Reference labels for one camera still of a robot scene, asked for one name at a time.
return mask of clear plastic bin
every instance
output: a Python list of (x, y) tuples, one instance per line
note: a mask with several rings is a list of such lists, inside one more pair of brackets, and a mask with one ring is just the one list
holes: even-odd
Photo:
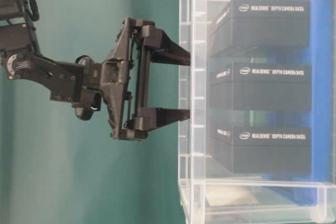
[(336, 219), (335, 0), (180, 0), (186, 222)]

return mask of teal backdrop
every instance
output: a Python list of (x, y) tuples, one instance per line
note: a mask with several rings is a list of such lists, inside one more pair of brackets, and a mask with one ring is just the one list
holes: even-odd
[[(178, 40), (179, 0), (38, 0), (44, 56), (101, 62), (127, 17)], [(177, 67), (153, 64), (150, 106), (177, 108)], [(48, 90), (0, 70), (1, 223), (185, 223), (177, 189), (177, 124), (144, 142), (115, 141), (106, 109), (89, 122)]]

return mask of black box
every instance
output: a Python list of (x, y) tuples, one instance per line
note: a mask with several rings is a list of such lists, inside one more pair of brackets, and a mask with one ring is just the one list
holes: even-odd
[(220, 127), (207, 152), (231, 173), (310, 174), (311, 132), (304, 127)]
[(311, 66), (234, 62), (211, 73), (209, 82), (211, 108), (311, 110)]
[(309, 1), (232, 0), (209, 28), (209, 55), (309, 45)]

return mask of black plastic part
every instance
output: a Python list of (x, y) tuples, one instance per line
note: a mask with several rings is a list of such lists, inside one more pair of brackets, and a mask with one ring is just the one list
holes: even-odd
[(75, 108), (75, 113), (82, 121), (89, 121), (92, 118), (94, 111), (86, 108)]
[[(129, 119), (128, 109), (128, 120), (123, 128), (124, 103), (129, 99), (129, 72), (133, 67), (130, 39), (137, 44), (139, 64), (134, 117)], [(147, 107), (151, 62), (188, 66), (190, 53), (170, 41), (154, 22), (126, 18), (124, 28), (117, 36), (116, 48), (103, 63), (101, 75), (102, 97), (108, 106), (113, 138), (142, 140), (149, 131), (190, 118), (189, 110)]]

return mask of plastic bin wall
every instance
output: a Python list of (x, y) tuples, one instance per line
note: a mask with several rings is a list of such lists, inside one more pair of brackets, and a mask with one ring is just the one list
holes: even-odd
[[(232, 1), (235, 0), (180, 0), (180, 45), (192, 53), (191, 67), (180, 67), (179, 77), (179, 106), (191, 110), (191, 119), (181, 122), (178, 131), (178, 184), (186, 223), (333, 223), (336, 220), (336, 92), (333, 88), (336, 81), (335, 0), (260, 0), (266, 2), (253, 5), (253, 8), (259, 8), (260, 13), (265, 6), (268, 6), (269, 11), (273, 9), (276, 12), (277, 4), (274, 3), (281, 6), (279, 11), (283, 6), (297, 4), (296, 9), (282, 9), (292, 12), (303, 12), (299, 6), (307, 4), (305, 11), (309, 8), (308, 20), (302, 22), (302, 26), (296, 21), (286, 23), (286, 16), (277, 17), (278, 19), (274, 17), (269, 21), (269, 27), (274, 22), (284, 22), (282, 24), (286, 25), (275, 24), (277, 29), (273, 32), (268, 30), (269, 36), (263, 38), (263, 41), (288, 43), (285, 49), (278, 44), (264, 45), (265, 48), (260, 45), (239, 47), (237, 38), (244, 36), (239, 33), (235, 35), (235, 27), (239, 27), (243, 19), (240, 14), (236, 17), (232, 13), (232, 8), (235, 8)], [(250, 3), (255, 0), (244, 1), (246, 4), (237, 7), (241, 12), (251, 10)], [(225, 9), (229, 5), (231, 10), (226, 14)], [(229, 33), (220, 34), (218, 27), (221, 22), (225, 22), (227, 15), (232, 15), (232, 27), (228, 29)], [(256, 22), (253, 19), (251, 24), (247, 23), (244, 31), (250, 33), (246, 37), (250, 43), (251, 37), (258, 41), (263, 36), (258, 26), (254, 32), (249, 30), (249, 27), (256, 27)], [(304, 32), (304, 38), (298, 38), (300, 42), (296, 42), (295, 36), (290, 37), (292, 34), (286, 30), (294, 28), (308, 29)], [(287, 32), (287, 40), (281, 31)], [(237, 49), (224, 50), (229, 40), (234, 45), (237, 42)], [(215, 56), (214, 45), (223, 49)], [(232, 67), (228, 66), (234, 66), (233, 63), (248, 64), (252, 66), (249, 67), (251, 71), (253, 66), (259, 66), (262, 73), (265, 68), (271, 73), (280, 73), (279, 68), (282, 70), (289, 67), (289, 73), (296, 71), (300, 75), (302, 72), (295, 68), (305, 69), (305, 73), (310, 74), (310, 89), (306, 89), (309, 95), (301, 96), (306, 105), (301, 104), (301, 111), (296, 108), (286, 110), (285, 102), (284, 109), (278, 104), (280, 108), (274, 111), (270, 108), (263, 109), (264, 104), (259, 104), (261, 108), (241, 109), (236, 108), (241, 99), (238, 92), (238, 97), (233, 96), (227, 108), (220, 108), (222, 97), (216, 97), (212, 78), (216, 80), (216, 76), (221, 78), (227, 75), (227, 70), (232, 71)], [(280, 78), (278, 83), (274, 79), (275, 85), (285, 91), (287, 87), (290, 89), (290, 86), (283, 86), (287, 80), (282, 81)], [(230, 84), (225, 84), (223, 94), (228, 92), (228, 87), (232, 90), (250, 87), (244, 86), (245, 82), (238, 86), (239, 83), (234, 78), (230, 79)], [(256, 87), (263, 89), (264, 86), (261, 84)], [(298, 84), (293, 87), (295, 91), (302, 86)], [(219, 101), (219, 105), (213, 106), (212, 101)], [(238, 126), (266, 133), (283, 131), (283, 136), (293, 136), (290, 132), (296, 131), (298, 138), (303, 134), (298, 134), (297, 131), (304, 129), (304, 132), (309, 132), (307, 138), (305, 135), (307, 145), (296, 145), (297, 149), (292, 147), (292, 143), (285, 147), (274, 147), (270, 146), (276, 145), (277, 142), (273, 141), (265, 146), (256, 142), (255, 146), (249, 144), (241, 147), (240, 144), (233, 143), (233, 134), (240, 129)], [(258, 165), (258, 158), (264, 159), (262, 165)]]

